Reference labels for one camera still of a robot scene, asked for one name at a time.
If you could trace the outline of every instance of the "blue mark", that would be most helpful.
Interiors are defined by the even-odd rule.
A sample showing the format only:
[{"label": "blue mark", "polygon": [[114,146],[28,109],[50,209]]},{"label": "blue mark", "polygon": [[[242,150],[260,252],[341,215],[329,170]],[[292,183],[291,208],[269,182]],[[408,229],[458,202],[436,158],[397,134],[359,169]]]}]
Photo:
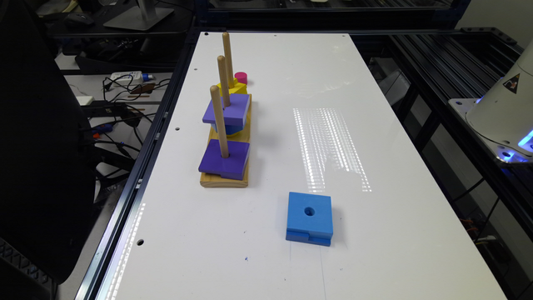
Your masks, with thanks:
[{"label": "blue mark", "polygon": [[518,143],[518,146],[522,147],[526,145],[527,142],[529,142],[533,138],[533,130],[531,130],[530,134],[526,135],[526,137],[522,138],[522,140]]},{"label": "blue mark", "polygon": [[510,156],[508,156],[508,157],[504,157],[504,158],[503,158],[503,160],[505,160],[505,161],[509,162],[509,161],[511,160],[511,158],[513,158],[513,156],[515,156],[515,153],[514,153],[514,152],[513,152],[513,153],[511,153],[511,155],[510,155]]}]

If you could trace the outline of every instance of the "wooden base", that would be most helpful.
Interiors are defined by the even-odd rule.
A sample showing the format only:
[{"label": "wooden base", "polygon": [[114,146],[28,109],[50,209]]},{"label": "wooden base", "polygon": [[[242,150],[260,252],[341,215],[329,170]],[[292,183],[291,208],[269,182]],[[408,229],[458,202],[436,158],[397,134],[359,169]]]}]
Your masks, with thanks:
[{"label": "wooden base", "polygon": [[[244,129],[230,137],[227,137],[228,141],[235,142],[250,142],[250,131],[252,124],[252,95],[250,95],[250,107],[248,108],[247,124]],[[209,139],[207,143],[213,138],[218,139],[218,133],[213,128],[209,132]],[[225,179],[220,175],[202,173],[200,176],[200,184],[205,188],[245,188],[248,186],[248,168],[250,167],[250,158],[248,158],[247,167],[244,170],[244,177],[242,180]]]}]

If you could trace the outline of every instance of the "black metal frame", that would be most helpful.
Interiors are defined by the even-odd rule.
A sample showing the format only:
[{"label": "black metal frame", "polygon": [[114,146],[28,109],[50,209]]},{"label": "black metal frame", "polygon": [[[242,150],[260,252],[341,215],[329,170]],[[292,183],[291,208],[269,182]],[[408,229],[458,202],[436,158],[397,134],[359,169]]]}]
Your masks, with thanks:
[{"label": "black metal frame", "polygon": [[273,9],[210,8],[209,0],[195,0],[199,26],[246,30],[395,30],[452,29],[471,0],[454,0],[450,7],[286,8],[278,0]]},{"label": "black metal frame", "polygon": [[[511,54],[507,59],[511,62],[521,53],[519,47],[497,39],[491,40],[491,45],[506,48]],[[418,151],[421,152],[438,125],[442,124],[533,239],[533,190],[528,187],[528,183],[532,182],[533,168],[498,163],[494,154],[447,105],[451,98],[480,98],[500,78],[500,74],[486,67],[450,37],[390,36],[387,49],[432,111],[415,137]],[[399,113],[403,115],[411,106],[412,102],[407,102]]]},{"label": "black metal frame", "polygon": [[144,146],[137,157],[109,225],[103,234],[96,254],[82,281],[82,286],[78,290],[76,299],[88,300],[94,299],[97,296],[106,274],[107,266],[111,262],[112,255],[121,237],[122,230],[127,221],[133,218],[130,212],[134,205],[142,199],[147,180],[150,177],[157,160],[157,155],[161,149],[162,139],[167,132],[168,121],[177,104],[177,96],[182,89],[199,34],[199,30],[192,29],[187,35],[179,61],[157,110],[153,124],[150,126]]}]

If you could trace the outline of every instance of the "white table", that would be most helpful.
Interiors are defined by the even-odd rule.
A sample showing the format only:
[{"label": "white table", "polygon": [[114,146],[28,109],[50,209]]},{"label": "white table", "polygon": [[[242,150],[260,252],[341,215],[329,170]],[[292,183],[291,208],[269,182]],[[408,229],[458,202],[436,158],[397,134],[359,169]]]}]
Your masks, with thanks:
[{"label": "white table", "polygon": [[[202,34],[99,298],[505,299],[348,35],[231,39],[250,186],[199,183],[223,53]],[[331,196],[330,247],[285,240],[289,192]]]}]

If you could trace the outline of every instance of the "purple square block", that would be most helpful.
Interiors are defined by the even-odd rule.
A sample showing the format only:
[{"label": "purple square block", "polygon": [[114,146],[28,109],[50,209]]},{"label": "purple square block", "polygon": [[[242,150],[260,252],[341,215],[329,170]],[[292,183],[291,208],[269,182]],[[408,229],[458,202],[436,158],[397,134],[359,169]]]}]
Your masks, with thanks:
[{"label": "purple square block", "polygon": [[[224,123],[227,126],[244,126],[247,123],[248,107],[250,106],[250,95],[248,94],[231,94],[230,105],[224,109]],[[214,124],[215,112],[213,111],[213,102],[209,102],[206,113],[203,115],[204,123]]]},{"label": "purple square block", "polygon": [[216,139],[209,141],[198,171],[217,174],[222,178],[242,180],[247,166],[250,144],[247,142],[227,141],[230,157],[222,158],[220,143]]}]

